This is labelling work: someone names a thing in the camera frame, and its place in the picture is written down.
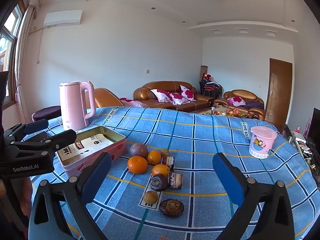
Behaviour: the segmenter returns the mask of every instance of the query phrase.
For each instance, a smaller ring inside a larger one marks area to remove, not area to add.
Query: wall
[[[293,46],[279,41],[246,37],[203,39],[203,65],[223,91],[245,89],[267,102],[269,59],[294,64]]]
[[[303,8],[298,40],[294,45],[295,86],[288,126],[304,131],[313,108],[320,109],[320,25],[308,6]]]
[[[4,130],[19,123],[16,104],[4,109],[2,112],[2,125]]]
[[[43,26],[48,12],[74,9],[83,10],[80,25],[43,31],[39,64],[41,31],[28,37],[22,87],[29,115],[60,104],[61,82],[89,80],[128,98],[151,81],[198,87],[202,39],[152,12],[111,2],[59,2],[41,7],[32,29]]]

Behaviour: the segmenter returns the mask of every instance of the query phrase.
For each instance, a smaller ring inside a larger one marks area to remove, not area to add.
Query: curtain
[[[17,84],[17,91],[15,95],[16,105],[17,105],[17,114],[19,118],[19,122],[26,123],[31,122],[31,118],[28,116],[26,111],[26,105],[23,99],[23,91],[21,87],[21,73],[23,69],[23,55],[25,45],[27,43],[28,33],[31,26],[32,19],[36,17],[37,11],[39,10],[40,0],[29,0],[29,6],[22,18],[18,39],[17,39],[17,46],[16,46],[16,53],[15,53],[15,68],[14,68],[14,75]]]

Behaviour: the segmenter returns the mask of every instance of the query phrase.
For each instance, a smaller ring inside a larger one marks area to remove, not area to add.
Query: wooden door
[[[292,88],[292,63],[270,59],[266,121],[282,131],[287,120]]]

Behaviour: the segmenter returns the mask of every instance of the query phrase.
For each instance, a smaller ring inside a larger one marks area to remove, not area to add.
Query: window
[[[0,31],[0,71],[9,71],[4,108],[15,103],[14,54],[23,12],[24,8],[19,3],[9,15],[4,23],[4,27]]]

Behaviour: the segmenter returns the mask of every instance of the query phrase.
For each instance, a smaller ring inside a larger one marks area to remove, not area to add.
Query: black tv screen
[[[314,143],[316,150],[320,153],[320,110],[314,108],[312,121],[308,133],[308,137]]]

